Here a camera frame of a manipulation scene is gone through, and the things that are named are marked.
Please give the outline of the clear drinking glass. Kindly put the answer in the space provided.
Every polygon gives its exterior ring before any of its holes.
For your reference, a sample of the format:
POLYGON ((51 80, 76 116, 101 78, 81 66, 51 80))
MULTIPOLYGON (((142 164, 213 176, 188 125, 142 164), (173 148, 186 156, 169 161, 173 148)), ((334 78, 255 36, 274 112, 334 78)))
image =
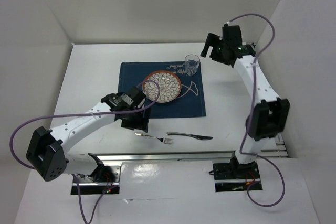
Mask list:
POLYGON ((185 57, 185 72, 188 76, 196 74, 199 65, 200 58, 197 55, 190 54, 185 57))

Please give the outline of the silver fork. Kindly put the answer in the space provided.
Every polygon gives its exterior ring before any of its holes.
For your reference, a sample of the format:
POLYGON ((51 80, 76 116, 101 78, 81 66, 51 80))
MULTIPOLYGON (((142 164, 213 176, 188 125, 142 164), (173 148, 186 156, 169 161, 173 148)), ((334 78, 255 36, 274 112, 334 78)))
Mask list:
POLYGON ((163 144, 167 144, 167 145, 173 145, 174 144, 174 140, 170 139, 170 138, 156 137, 156 136, 148 135, 148 134, 141 133, 141 132, 135 132, 134 134, 137 135, 137 136, 150 137, 150 138, 159 140, 163 144))

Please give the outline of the floral ceramic plate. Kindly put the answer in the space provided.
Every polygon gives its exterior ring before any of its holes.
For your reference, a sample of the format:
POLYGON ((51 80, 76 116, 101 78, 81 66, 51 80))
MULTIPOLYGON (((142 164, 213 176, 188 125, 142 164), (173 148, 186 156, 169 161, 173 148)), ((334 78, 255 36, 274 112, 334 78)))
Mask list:
POLYGON ((142 85, 147 98, 154 101, 158 94, 157 103, 168 103, 175 100, 182 89, 179 77, 170 71, 159 70, 150 73, 142 85))

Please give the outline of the blue fish placemat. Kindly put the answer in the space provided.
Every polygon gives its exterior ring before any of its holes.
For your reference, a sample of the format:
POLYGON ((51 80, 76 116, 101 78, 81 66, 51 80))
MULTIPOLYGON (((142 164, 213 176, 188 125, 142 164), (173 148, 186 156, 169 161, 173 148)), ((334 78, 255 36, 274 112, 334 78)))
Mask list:
POLYGON ((123 62, 120 66, 118 91, 150 79, 141 90, 151 107, 152 119, 197 118, 206 116, 201 68, 194 75, 185 72, 185 62, 123 62))

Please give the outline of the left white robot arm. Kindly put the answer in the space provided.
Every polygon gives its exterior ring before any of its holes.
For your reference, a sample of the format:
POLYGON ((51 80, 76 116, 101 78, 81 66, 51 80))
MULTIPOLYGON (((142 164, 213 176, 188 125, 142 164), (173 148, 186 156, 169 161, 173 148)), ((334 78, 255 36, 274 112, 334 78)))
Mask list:
POLYGON ((46 182, 63 173, 105 182, 113 173, 97 155, 69 156, 68 152, 85 137, 118 119, 126 129, 147 132, 151 110, 144 107, 145 102, 145 93, 136 87, 128 92, 108 94, 84 116, 50 130, 43 126, 35 129, 26 158, 46 182))

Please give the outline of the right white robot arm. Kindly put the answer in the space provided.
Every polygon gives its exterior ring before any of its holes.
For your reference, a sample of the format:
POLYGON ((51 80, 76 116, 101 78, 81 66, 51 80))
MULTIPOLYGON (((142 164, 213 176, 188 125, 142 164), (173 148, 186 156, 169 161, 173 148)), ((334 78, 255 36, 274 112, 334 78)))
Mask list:
POLYGON ((271 87, 259 66, 253 47, 243 44, 238 25, 224 25, 220 36, 209 33, 201 56, 209 56, 216 62, 231 66, 241 77, 251 97, 246 132, 229 165, 230 174, 240 178, 266 143, 284 130, 290 102, 282 99, 271 87))

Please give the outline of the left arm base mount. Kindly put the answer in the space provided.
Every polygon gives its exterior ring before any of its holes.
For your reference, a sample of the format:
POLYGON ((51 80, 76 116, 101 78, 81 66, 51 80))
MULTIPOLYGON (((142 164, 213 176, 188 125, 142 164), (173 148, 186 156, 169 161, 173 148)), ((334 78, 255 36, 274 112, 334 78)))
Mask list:
POLYGON ((104 168, 91 175, 76 174, 82 195, 107 195, 120 193, 121 163, 105 164, 104 168))

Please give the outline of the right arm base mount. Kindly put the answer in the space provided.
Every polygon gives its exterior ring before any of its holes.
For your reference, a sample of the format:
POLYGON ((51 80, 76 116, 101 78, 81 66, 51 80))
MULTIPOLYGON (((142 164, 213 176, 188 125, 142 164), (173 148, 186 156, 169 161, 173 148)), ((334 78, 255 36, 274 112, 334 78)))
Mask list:
POLYGON ((213 169, 208 172, 214 177, 215 191, 234 192, 262 190, 259 167, 256 162, 239 164, 235 157, 229 163, 214 163, 213 169))

